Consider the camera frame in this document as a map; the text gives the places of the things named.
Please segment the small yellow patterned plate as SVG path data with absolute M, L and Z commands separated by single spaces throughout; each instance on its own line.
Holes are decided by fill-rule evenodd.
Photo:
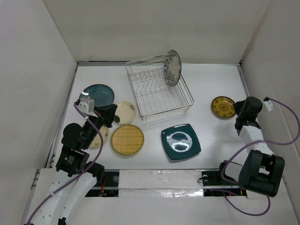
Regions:
M 235 102 L 226 96 L 215 97 L 211 102 L 211 109 L 214 114 L 222 119 L 229 119 L 236 115 Z

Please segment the round teal glazed plate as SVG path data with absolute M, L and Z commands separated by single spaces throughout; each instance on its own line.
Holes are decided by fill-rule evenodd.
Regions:
M 114 92 L 105 84 L 93 84 L 81 92 L 79 99 L 81 98 L 91 98 L 95 107 L 102 107 L 113 104 Z

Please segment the cream plate with black blotch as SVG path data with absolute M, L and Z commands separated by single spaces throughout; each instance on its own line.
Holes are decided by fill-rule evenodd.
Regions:
M 135 117 L 135 106 L 128 101 L 122 101 L 117 104 L 117 110 L 113 121 L 119 125 L 129 124 L 135 119 Z

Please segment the woven bamboo round plate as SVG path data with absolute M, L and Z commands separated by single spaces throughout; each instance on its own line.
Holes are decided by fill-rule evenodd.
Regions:
M 114 130 L 110 143 L 117 154 L 132 156 L 141 150 L 144 140 L 144 134 L 139 127 L 126 124 Z

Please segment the dark green square plate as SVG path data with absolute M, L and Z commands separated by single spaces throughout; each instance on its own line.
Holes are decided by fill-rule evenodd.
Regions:
M 165 153 L 172 161 L 195 157 L 201 152 L 197 134 L 190 124 L 180 124 L 161 131 Z

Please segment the blue floral white plate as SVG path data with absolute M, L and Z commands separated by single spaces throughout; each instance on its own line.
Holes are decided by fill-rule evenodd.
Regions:
M 181 59 L 179 54 L 175 50 L 170 50 L 164 60 L 164 78 L 169 87 L 177 85 L 181 77 Z

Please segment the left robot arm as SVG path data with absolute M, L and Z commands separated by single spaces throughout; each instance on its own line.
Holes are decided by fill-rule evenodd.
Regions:
M 91 113 L 82 112 L 79 105 L 79 101 L 74 102 L 85 123 L 83 126 L 71 123 L 64 128 L 62 149 L 48 196 L 34 209 L 26 222 L 28 225 L 68 224 L 90 189 L 105 181 L 105 168 L 96 162 L 100 155 L 89 161 L 86 149 L 101 135 L 102 126 L 112 127 L 117 105 L 96 107 Z

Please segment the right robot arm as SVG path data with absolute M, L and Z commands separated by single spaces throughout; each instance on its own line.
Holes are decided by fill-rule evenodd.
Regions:
M 224 161 L 217 172 L 217 180 L 221 184 L 229 182 L 240 188 L 268 197 L 278 193 L 285 166 L 283 157 L 276 156 L 263 139 L 261 127 L 256 121 L 262 110 L 262 102 L 255 97 L 247 97 L 233 105 L 237 114 L 235 129 L 244 142 L 248 156 L 241 169 L 230 170 L 227 167 L 241 153 L 236 152 L 228 161 Z

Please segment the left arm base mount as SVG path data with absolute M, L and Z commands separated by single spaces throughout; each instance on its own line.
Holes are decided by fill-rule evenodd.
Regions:
M 102 183 L 96 184 L 87 194 L 89 197 L 118 197 L 119 196 L 119 170 L 105 170 Z

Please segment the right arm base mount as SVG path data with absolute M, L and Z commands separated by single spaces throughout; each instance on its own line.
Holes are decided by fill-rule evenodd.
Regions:
M 218 170 L 202 170 L 197 182 L 202 184 L 204 197 L 247 196 L 246 190 L 223 180 Z

